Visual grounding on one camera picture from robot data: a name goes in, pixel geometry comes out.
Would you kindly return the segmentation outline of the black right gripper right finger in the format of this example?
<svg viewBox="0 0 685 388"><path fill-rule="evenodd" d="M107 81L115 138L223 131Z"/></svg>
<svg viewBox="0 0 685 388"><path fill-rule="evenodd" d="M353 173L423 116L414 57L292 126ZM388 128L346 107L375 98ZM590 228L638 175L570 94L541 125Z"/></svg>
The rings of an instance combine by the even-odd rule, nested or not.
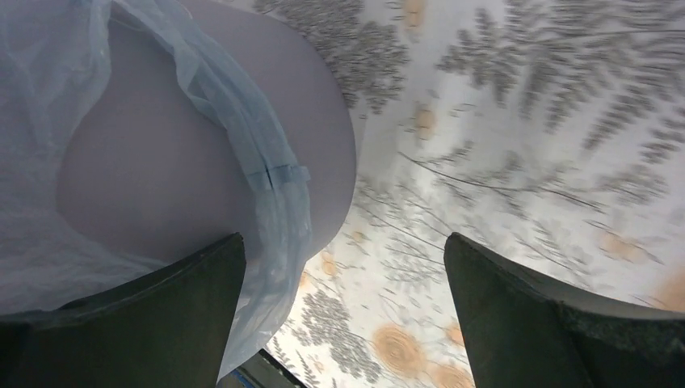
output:
<svg viewBox="0 0 685 388"><path fill-rule="evenodd" d="M443 259L476 386L683 386L682 313L588 292L458 233Z"/></svg>

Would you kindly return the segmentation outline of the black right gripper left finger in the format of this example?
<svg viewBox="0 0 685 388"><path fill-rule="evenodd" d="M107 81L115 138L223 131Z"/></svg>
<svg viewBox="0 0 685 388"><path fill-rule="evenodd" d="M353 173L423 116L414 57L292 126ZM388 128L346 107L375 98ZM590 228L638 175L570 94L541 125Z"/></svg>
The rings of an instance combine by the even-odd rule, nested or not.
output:
<svg viewBox="0 0 685 388"><path fill-rule="evenodd" d="M56 310L1 318L4 387L214 387L246 271L232 234Z"/></svg>

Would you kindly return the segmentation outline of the grey plastic trash bin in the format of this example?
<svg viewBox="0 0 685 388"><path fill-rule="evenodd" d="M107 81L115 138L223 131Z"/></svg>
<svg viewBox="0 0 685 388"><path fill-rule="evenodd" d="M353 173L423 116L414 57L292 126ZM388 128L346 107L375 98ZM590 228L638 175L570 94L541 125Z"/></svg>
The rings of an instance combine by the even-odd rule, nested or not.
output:
<svg viewBox="0 0 685 388"><path fill-rule="evenodd" d="M340 230L355 186L355 134L338 84L279 20L213 1L185 7L267 96L309 170L309 259ZM225 131L192 107L173 57L152 36L123 15L111 17L109 32L111 77L65 154L59 211L114 251L169 263L239 233L256 262L254 198Z"/></svg>

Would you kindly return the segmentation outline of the light blue plastic trash bag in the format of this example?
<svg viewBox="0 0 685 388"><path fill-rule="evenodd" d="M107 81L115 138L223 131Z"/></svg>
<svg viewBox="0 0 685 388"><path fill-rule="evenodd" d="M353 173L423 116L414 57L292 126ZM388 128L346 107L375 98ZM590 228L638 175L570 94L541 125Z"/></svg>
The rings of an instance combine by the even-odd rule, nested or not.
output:
<svg viewBox="0 0 685 388"><path fill-rule="evenodd" d="M57 212L65 152L111 77L113 15L173 57L181 92L225 131L254 198L261 258L246 261L219 380L292 308L312 234L309 173L254 80L176 1L2 2L1 318L56 310L171 265L110 251Z"/></svg>

